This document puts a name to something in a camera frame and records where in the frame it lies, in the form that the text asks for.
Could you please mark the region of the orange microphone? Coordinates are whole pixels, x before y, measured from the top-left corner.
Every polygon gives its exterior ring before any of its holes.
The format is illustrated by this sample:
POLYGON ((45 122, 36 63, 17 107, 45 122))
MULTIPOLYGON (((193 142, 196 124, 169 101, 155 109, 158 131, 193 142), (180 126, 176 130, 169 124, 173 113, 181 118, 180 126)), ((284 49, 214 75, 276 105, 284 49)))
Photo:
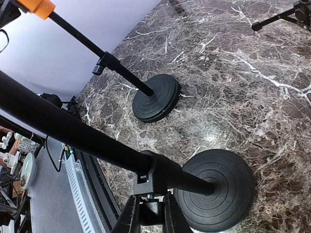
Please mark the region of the orange microphone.
POLYGON ((17 0, 17 2, 42 20, 46 20, 56 8, 50 0, 17 0))

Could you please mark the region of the black round-base stand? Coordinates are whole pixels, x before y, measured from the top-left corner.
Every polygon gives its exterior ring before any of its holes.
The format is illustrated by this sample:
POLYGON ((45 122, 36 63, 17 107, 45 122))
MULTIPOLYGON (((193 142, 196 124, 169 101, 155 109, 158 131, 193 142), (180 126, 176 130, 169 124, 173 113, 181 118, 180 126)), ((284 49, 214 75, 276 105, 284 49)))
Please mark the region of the black round-base stand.
POLYGON ((49 19, 99 57, 92 71, 94 75, 99 76, 105 68, 108 68, 138 89, 133 99, 132 110, 139 121, 143 123, 157 122, 175 108, 180 95, 180 84, 176 78, 168 74, 158 74, 143 82, 124 67, 115 56, 100 49, 57 13, 52 12, 49 19))
POLYGON ((0 75, 0 107, 31 127, 113 165, 134 172, 141 226, 161 225, 164 196, 171 192, 192 232, 218 233, 249 213, 255 177, 239 155, 206 150, 183 166, 151 152, 138 152, 84 124, 5 73, 0 75))

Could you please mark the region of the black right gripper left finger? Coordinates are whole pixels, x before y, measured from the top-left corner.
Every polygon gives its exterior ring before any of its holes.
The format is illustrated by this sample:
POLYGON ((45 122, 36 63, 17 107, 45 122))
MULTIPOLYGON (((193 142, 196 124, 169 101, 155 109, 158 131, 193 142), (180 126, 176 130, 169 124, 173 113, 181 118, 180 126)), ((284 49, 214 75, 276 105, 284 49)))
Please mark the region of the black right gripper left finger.
POLYGON ((140 199, 136 195, 131 195, 118 218, 118 221, 112 233, 139 233, 140 216, 139 216, 140 199))

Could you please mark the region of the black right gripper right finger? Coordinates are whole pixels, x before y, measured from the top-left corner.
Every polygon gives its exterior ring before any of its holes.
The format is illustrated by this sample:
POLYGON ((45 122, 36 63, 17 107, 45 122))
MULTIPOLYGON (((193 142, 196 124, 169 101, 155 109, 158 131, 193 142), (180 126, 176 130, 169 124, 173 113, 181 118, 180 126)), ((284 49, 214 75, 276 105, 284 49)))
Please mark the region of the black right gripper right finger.
POLYGON ((171 192, 168 192, 164 196, 164 232, 165 233, 192 232, 174 195, 171 192))

